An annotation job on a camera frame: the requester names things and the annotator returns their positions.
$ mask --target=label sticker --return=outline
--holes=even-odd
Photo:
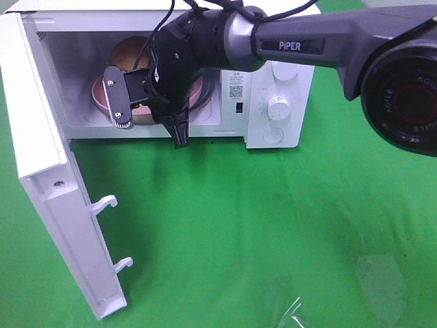
[[[244,94],[244,75],[241,72],[234,72],[229,78],[229,98],[242,100]]]

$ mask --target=button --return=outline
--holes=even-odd
[[[289,81],[298,74],[298,66],[296,64],[273,61],[272,69],[274,77],[280,81]]]
[[[264,131],[264,141],[269,144],[278,144],[284,138],[284,132],[280,128],[269,128]]]

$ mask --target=qr code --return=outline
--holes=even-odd
[[[242,98],[243,97],[243,86],[242,85],[231,85],[229,87],[229,97],[230,98]]]

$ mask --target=black cable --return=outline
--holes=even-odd
[[[164,25],[164,23],[167,21],[167,19],[169,19],[169,17],[171,16],[171,14],[173,13],[173,10],[175,9],[175,0],[171,0],[171,7],[169,9],[169,11],[167,12],[167,14],[165,15],[165,17],[159,22],[159,24],[157,24],[157,26],[155,27],[155,29],[153,30],[153,32],[149,35],[149,37],[147,38],[147,41],[145,42],[145,44],[143,45],[143,48],[141,49],[141,51],[139,52],[137,59],[135,60],[135,64],[134,64],[134,68],[133,70],[136,70],[138,67],[138,64],[141,60],[141,58],[143,57],[143,54],[145,52],[145,50],[147,49],[147,46],[149,45],[150,41],[153,39],[153,37],[155,36],[156,32]]]
[[[282,12],[280,14],[276,14],[276,15],[272,15],[272,16],[261,17],[261,23],[272,22],[272,21],[275,21],[277,19],[282,19],[285,17],[289,17],[292,15],[298,14],[298,13],[303,12],[304,10],[310,8],[313,4],[315,4],[318,1],[319,0],[310,0],[307,3],[301,5],[300,7],[294,8],[292,10],[288,10],[286,12]]]
[[[195,0],[184,0],[184,2],[190,5],[195,14],[203,11]]]
[[[318,2],[318,0],[309,0],[305,4],[294,8],[292,10],[288,10],[286,12],[282,12],[280,14],[275,14],[272,16],[259,16],[259,15],[253,15],[252,13],[245,10],[243,7],[240,7],[238,4],[234,3],[230,0],[205,0],[210,3],[215,3],[216,5],[224,7],[231,7],[235,11],[237,11],[241,16],[245,17],[248,21],[251,21],[252,23],[267,23],[276,21],[278,19],[286,18],[295,14],[298,14],[299,12],[303,12],[304,10],[311,7],[313,4]]]

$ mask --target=metal bracket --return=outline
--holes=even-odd
[[[124,258],[123,260],[118,261],[117,264],[114,264],[112,267],[115,273],[119,273],[126,267],[131,267],[134,264],[134,260],[132,258]]]
[[[103,197],[98,202],[89,205],[90,212],[93,215],[97,215],[98,213],[102,212],[108,205],[111,205],[112,207],[116,207],[118,205],[117,198],[115,198],[114,195]]]

